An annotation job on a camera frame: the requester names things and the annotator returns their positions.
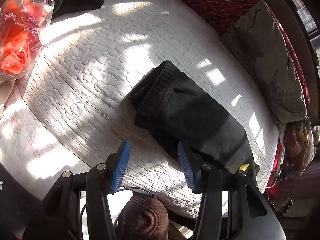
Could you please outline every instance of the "white quilted mattress cover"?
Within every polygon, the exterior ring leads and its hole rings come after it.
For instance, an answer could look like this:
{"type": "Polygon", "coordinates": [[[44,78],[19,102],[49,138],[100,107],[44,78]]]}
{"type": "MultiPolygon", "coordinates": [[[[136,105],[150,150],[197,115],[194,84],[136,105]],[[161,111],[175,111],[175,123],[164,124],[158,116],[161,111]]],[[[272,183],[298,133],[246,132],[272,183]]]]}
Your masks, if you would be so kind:
{"type": "MultiPolygon", "coordinates": [[[[201,195],[191,193],[181,166],[151,135],[134,126],[125,98],[167,59],[243,125],[264,191],[277,128],[244,68],[184,3],[105,0],[98,10],[54,19],[43,43],[33,72],[16,81],[0,120],[0,161],[32,194],[43,198],[64,170],[87,171],[127,139],[132,151],[123,186],[148,188],[168,208],[195,218],[201,195]]],[[[223,202],[225,213],[226,194],[223,202]]]]}

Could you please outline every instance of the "folded sweatpants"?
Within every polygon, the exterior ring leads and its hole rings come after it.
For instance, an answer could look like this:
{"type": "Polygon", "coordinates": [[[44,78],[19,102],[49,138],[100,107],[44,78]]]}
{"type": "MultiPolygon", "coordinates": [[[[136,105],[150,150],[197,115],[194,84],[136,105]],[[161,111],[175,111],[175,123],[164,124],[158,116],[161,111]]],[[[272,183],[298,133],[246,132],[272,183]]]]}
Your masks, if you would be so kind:
{"type": "Polygon", "coordinates": [[[178,143],[184,140],[220,169],[236,173],[249,164],[255,180],[260,167],[242,125],[169,60],[149,72],[128,99],[136,110],[135,125],[148,130],[172,158],[178,159],[178,143]]]}

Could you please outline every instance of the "pillowcase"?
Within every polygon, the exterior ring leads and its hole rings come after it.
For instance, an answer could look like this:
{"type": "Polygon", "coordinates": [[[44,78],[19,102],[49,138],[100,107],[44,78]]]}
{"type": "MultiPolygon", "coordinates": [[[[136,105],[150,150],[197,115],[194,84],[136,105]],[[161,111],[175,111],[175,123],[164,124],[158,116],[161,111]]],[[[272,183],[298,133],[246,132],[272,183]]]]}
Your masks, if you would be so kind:
{"type": "Polygon", "coordinates": [[[232,23],[222,39],[259,87],[275,123],[308,117],[293,60],[263,0],[232,23]]]}

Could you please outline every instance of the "floral pillow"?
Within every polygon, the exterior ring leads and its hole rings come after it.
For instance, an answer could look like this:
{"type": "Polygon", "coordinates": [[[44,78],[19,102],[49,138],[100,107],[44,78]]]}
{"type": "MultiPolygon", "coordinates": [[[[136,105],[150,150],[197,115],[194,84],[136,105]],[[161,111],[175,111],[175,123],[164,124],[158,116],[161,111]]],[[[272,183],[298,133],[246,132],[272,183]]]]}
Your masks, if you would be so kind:
{"type": "Polygon", "coordinates": [[[275,123],[308,117],[293,60],[263,0],[232,23],[222,39],[259,87],[275,123]]]}

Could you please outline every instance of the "plastic bag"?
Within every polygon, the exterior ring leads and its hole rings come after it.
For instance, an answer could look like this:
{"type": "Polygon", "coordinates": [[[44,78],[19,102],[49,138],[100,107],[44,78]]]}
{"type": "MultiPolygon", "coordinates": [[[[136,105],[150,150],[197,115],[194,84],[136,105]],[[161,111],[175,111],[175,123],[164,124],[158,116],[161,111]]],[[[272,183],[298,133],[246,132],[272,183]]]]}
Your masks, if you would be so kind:
{"type": "Polygon", "coordinates": [[[312,127],[309,120],[287,123],[284,134],[285,152],[295,171],[302,175],[315,155],[312,127]]]}
{"type": "Polygon", "coordinates": [[[30,73],[54,0],[6,0],[0,9],[0,83],[30,73]]]}

